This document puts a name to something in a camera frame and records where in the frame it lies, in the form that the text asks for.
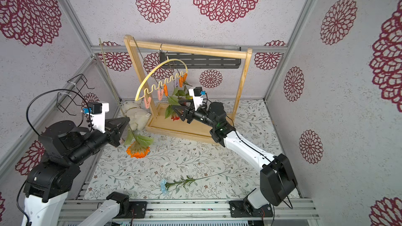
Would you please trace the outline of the red artificial flower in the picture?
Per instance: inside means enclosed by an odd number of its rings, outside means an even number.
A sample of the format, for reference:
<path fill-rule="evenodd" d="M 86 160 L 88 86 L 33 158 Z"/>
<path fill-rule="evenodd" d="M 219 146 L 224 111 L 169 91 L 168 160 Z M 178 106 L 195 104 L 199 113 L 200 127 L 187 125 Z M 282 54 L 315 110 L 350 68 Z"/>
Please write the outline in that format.
<path fill-rule="evenodd" d="M 185 96 L 186 96 L 186 91 L 181 89 L 180 87 L 176 87 L 172 94 L 172 97 L 176 97 L 178 99 L 183 99 Z"/>
<path fill-rule="evenodd" d="M 171 118 L 173 121 L 180 120 L 178 114 L 173 110 L 173 106 L 180 106 L 179 98 L 175 95 L 167 98 L 168 107 L 165 110 L 165 119 Z"/>

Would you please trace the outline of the orange artificial flower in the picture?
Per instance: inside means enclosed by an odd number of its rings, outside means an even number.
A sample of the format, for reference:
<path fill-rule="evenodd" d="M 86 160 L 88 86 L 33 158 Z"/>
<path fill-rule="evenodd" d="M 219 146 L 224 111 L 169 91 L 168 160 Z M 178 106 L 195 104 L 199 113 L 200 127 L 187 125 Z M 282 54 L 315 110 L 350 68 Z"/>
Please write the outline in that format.
<path fill-rule="evenodd" d="M 101 54 L 102 54 L 102 59 L 101 61 L 103 62 L 104 68 L 105 68 L 105 72 L 107 75 L 107 81 L 109 83 L 109 85 L 112 88 L 112 92 L 114 95 L 114 98 L 116 100 L 116 103 L 118 104 L 118 108 L 120 113 L 123 115 L 124 118 L 127 118 L 124 110 L 122 109 L 122 105 L 121 105 L 121 100 L 117 95 L 117 92 L 115 90 L 115 87 L 113 85 L 113 81 L 110 77 L 109 71 L 108 71 L 108 66 L 106 63 L 106 55 L 104 53 L 103 50 L 103 45 L 102 45 L 102 40 L 101 38 L 98 39 L 98 43 L 101 49 Z M 136 134 L 132 129 L 131 129 L 131 125 L 128 124 L 127 125 L 127 137 L 124 140 L 124 145 L 126 145 L 128 148 L 126 150 L 126 153 L 131 157 L 131 158 L 137 158 L 137 159 L 142 159 L 145 158 L 149 153 L 150 153 L 150 147 L 149 145 L 147 145 L 146 143 L 140 143 L 141 139 L 150 139 L 149 137 L 143 137 L 140 136 L 138 134 Z"/>

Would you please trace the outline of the yellow wavy clothes hanger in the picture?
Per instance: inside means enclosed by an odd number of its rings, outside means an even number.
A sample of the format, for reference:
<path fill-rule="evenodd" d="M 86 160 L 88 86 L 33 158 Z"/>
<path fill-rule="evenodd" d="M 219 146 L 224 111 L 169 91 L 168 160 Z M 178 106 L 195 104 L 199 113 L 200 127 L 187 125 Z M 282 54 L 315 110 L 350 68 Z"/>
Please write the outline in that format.
<path fill-rule="evenodd" d="M 154 69 L 149 71 L 148 75 L 142 80 L 135 97 L 135 101 L 145 98 L 147 95 L 152 94 L 154 90 L 163 89 L 164 84 L 168 84 L 171 81 L 175 81 L 176 78 L 188 73 L 187 65 L 179 59 L 170 59 L 167 56 L 166 52 L 160 51 L 159 58 L 165 56 L 166 60 L 162 61 L 158 64 Z M 171 66 L 178 66 L 182 65 L 185 71 L 178 71 L 177 73 L 173 74 L 174 70 Z M 153 77 L 156 80 L 156 84 L 152 85 L 151 87 L 146 86 L 147 81 L 150 77 Z"/>

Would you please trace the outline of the blue artificial flower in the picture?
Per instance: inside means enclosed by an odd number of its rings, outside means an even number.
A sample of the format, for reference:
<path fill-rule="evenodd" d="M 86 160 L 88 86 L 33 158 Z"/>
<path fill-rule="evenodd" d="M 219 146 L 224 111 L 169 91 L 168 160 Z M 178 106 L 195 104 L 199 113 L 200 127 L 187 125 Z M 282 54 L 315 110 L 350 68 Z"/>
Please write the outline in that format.
<path fill-rule="evenodd" d="M 186 178 L 184 178 L 182 176 L 179 180 L 173 180 L 173 181 L 167 181 L 167 180 L 163 179 L 160 182 L 161 192 L 163 194 L 167 194 L 171 188 L 178 189 L 180 187 L 183 187 L 183 188 L 190 187 L 196 181 L 204 180 L 204 179 L 214 177 L 214 176 L 222 176 L 223 174 L 226 174 L 226 173 L 228 173 L 228 171 L 224 171 L 224 172 L 213 174 L 211 176 L 204 176 L 204 177 L 200 177 L 200 178 L 193 178 L 190 176 L 187 176 Z"/>

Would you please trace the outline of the yellow artificial flower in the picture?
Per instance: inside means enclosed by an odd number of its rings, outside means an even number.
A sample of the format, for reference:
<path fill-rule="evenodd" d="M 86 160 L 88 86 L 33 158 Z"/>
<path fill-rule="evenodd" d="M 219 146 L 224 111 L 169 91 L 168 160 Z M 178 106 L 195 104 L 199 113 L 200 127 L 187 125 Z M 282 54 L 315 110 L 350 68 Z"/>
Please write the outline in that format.
<path fill-rule="evenodd" d="M 185 98 L 192 99 L 192 97 L 189 94 L 189 89 L 192 87 L 192 85 L 189 85 L 188 82 L 185 81 L 183 87 L 184 87 L 184 92 L 185 92 Z"/>

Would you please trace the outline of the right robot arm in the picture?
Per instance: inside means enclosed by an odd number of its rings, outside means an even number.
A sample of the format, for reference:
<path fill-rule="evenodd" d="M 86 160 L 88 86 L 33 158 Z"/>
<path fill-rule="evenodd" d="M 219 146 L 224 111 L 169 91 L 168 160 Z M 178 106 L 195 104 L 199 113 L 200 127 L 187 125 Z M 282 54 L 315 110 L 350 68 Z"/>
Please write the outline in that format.
<path fill-rule="evenodd" d="M 297 187 L 297 180 L 290 160 L 284 155 L 269 153 L 242 136 L 227 121 L 223 103 L 202 103 L 195 107 L 179 101 L 172 106 L 173 111 L 182 121 L 199 121 L 211 127 L 210 135 L 215 143 L 237 153 L 260 173 L 260 187 L 247 195 L 244 201 L 246 209 L 260 209 L 266 204 L 278 206 Z"/>

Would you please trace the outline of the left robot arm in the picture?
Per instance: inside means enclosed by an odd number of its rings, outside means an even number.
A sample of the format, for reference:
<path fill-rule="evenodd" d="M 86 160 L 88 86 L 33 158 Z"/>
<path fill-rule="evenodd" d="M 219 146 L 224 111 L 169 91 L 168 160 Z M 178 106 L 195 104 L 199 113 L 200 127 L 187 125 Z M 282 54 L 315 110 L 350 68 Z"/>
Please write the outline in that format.
<path fill-rule="evenodd" d="M 20 191 L 25 194 L 23 226 L 56 224 L 61 207 L 80 174 L 80 165 L 96 155 L 107 144 L 120 145 L 128 117 L 105 120 L 105 132 L 90 131 L 71 120 L 59 121 L 39 135 L 45 153 L 39 164 L 29 172 Z"/>

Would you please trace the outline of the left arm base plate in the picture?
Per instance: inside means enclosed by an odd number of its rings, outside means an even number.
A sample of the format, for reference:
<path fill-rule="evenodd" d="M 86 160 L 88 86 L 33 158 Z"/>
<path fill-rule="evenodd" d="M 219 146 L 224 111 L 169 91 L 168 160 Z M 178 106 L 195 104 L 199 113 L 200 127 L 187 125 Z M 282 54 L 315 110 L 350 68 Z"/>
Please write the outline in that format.
<path fill-rule="evenodd" d="M 130 201 L 129 195 L 112 192 L 106 198 L 107 201 L 114 201 L 118 206 L 118 213 L 114 218 L 144 219 L 147 211 L 147 202 Z"/>

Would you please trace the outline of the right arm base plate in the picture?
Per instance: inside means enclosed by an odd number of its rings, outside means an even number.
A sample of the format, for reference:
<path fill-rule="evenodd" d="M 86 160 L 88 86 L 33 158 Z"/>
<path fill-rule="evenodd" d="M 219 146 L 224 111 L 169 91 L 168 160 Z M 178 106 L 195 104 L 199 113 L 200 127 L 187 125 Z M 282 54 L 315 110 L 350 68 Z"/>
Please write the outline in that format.
<path fill-rule="evenodd" d="M 272 218 L 274 216 L 274 211 L 270 204 L 266 204 L 258 209 L 245 200 L 231 200 L 228 204 L 232 218 Z"/>

